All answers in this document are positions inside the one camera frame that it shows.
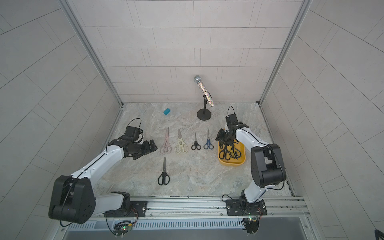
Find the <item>ventilation grille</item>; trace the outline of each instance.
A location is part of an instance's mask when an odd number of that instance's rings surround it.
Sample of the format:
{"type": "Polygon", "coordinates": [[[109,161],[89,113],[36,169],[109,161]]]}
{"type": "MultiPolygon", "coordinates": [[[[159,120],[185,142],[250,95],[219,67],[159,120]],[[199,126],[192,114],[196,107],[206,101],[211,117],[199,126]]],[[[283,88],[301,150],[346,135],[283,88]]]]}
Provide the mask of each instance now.
{"type": "MultiPolygon", "coordinates": [[[[108,221],[112,228],[121,220],[108,221]]],[[[217,228],[243,228],[243,223],[237,218],[212,219],[139,219],[133,230],[161,230],[161,229],[217,229],[217,228]]],[[[79,230],[108,230],[105,220],[88,221],[84,224],[73,223],[68,231],[79,230]]]]}

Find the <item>microphone stand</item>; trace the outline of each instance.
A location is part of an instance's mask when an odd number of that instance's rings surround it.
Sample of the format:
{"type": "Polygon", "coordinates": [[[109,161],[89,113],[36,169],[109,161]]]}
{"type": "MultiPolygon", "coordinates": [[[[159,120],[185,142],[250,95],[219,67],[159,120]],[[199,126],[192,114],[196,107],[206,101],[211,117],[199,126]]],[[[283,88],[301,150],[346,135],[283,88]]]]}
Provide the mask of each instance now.
{"type": "Polygon", "coordinates": [[[197,118],[200,120],[206,121],[211,118],[211,111],[209,111],[207,107],[207,97],[203,95],[204,97],[204,108],[197,111],[197,118]]]}

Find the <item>scissor blade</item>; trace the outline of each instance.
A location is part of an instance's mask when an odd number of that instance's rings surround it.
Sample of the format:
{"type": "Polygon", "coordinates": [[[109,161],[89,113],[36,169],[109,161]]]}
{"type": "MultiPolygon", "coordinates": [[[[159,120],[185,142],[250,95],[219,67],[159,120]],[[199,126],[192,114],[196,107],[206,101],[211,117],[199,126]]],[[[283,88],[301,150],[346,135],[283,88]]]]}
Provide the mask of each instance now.
{"type": "Polygon", "coordinates": [[[166,172],[166,158],[164,157],[164,162],[163,162],[163,172],[166,172]]]}

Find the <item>white tiled wall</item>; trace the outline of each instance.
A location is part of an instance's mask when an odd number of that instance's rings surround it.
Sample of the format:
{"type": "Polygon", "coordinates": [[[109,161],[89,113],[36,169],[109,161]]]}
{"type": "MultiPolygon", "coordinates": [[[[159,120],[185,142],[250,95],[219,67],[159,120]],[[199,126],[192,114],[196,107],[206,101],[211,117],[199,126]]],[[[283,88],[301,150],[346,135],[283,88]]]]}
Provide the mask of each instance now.
{"type": "Polygon", "coordinates": [[[195,75],[207,83],[214,101],[258,101],[301,5],[301,1],[69,3],[125,102],[200,102],[195,75]]]}
{"type": "Polygon", "coordinates": [[[322,239],[384,231],[383,35],[383,2],[313,0],[262,105],[322,239]]]}
{"type": "Polygon", "coordinates": [[[119,104],[55,0],[0,14],[0,239],[40,240],[53,182],[100,152],[119,104]]]}

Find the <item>black round stand base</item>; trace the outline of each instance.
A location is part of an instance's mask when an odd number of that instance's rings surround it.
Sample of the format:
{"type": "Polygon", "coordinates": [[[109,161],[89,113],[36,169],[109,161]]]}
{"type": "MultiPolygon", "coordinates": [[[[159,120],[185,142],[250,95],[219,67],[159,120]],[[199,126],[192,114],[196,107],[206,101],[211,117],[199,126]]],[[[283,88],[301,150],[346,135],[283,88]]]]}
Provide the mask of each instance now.
{"type": "Polygon", "coordinates": [[[197,111],[197,118],[199,118],[200,120],[203,120],[203,121],[206,121],[206,120],[211,118],[211,112],[208,109],[205,110],[205,113],[203,113],[203,112],[204,112],[203,108],[198,110],[197,111]]]}

